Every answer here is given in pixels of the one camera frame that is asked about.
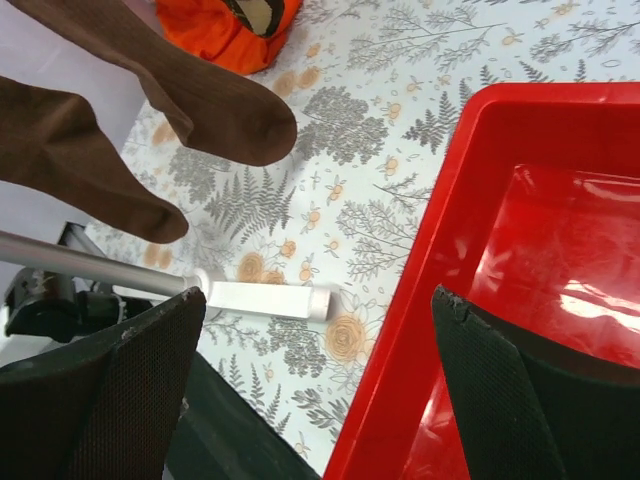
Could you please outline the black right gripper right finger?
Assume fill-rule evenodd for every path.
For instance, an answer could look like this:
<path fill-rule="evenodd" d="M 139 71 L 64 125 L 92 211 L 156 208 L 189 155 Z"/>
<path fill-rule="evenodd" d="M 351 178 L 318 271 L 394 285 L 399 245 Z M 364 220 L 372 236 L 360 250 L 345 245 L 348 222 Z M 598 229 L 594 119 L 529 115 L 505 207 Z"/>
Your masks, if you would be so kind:
<path fill-rule="evenodd" d="M 439 286 L 435 338 L 473 479 L 636 479 L 639 371 Z"/>

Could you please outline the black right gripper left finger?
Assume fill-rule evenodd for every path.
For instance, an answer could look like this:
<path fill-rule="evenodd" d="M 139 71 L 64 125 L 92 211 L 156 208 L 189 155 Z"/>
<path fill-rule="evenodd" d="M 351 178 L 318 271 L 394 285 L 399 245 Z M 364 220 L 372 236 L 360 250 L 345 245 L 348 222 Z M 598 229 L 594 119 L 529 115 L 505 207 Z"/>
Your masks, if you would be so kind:
<path fill-rule="evenodd" d="M 205 311 L 193 287 L 3 366 L 2 478 L 161 478 Z"/>

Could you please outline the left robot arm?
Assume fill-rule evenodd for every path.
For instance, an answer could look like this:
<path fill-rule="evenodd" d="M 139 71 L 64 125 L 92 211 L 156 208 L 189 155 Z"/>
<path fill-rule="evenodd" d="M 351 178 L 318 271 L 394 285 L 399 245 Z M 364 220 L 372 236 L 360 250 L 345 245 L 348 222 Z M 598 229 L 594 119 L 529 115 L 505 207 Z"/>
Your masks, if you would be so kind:
<path fill-rule="evenodd" d="M 69 343 L 134 318 L 152 308 L 144 299 L 107 290 L 78 290 L 74 279 L 33 268 L 14 277 L 4 295 L 4 334 Z"/>

